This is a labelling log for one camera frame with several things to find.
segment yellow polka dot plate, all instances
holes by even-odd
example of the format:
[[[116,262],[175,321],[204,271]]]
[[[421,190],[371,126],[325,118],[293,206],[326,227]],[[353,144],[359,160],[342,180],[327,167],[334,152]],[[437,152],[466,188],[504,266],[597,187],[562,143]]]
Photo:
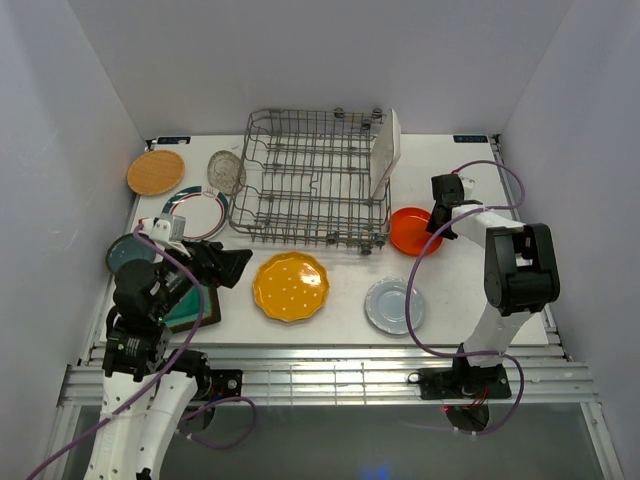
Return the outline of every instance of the yellow polka dot plate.
[[[311,255],[280,253],[258,269],[253,293],[267,316],[295,322],[309,318],[324,305],[329,278],[326,269]]]

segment gray floor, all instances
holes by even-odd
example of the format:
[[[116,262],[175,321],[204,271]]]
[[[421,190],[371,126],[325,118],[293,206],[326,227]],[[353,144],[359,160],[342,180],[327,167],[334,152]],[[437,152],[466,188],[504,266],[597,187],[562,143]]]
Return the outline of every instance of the gray floor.
[[[491,407],[492,418],[507,406]],[[401,423],[447,425],[436,407],[260,408],[259,424],[239,448],[216,452],[176,436],[162,480],[199,479],[599,479],[602,473],[579,405],[524,405],[499,432],[471,439]],[[85,408],[78,431],[97,420]],[[205,436],[232,439],[246,408],[223,408]],[[66,480],[81,479],[91,444],[78,447]]]

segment metal wire rack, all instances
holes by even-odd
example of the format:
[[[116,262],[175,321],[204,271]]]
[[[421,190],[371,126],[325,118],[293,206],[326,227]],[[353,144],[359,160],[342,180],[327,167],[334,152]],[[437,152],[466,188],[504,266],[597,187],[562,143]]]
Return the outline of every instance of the metal wire rack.
[[[382,247],[390,186],[380,200],[369,187],[371,147],[384,117],[380,110],[252,113],[231,195],[231,227],[263,242],[342,244],[365,255]]]

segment black label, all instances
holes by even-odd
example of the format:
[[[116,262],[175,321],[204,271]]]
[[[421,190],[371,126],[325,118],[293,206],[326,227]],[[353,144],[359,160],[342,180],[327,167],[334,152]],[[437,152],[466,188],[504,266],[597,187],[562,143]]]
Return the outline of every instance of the black label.
[[[486,135],[454,135],[455,143],[489,143]]]
[[[158,145],[182,145],[191,143],[191,137],[158,137]]]

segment white wall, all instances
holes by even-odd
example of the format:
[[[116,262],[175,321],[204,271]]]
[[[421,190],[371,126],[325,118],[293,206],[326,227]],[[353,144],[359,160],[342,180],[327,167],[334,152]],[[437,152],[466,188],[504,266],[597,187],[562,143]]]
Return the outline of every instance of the white wall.
[[[0,478],[44,457],[143,143],[64,0],[0,1]]]
[[[502,131],[571,0],[69,0],[145,138],[266,106]]]
[[[528,221],[552,229],[553,305],[586,359],[628,478],[640,469],[640,2],[576,0],[504,131],[529,189]]]

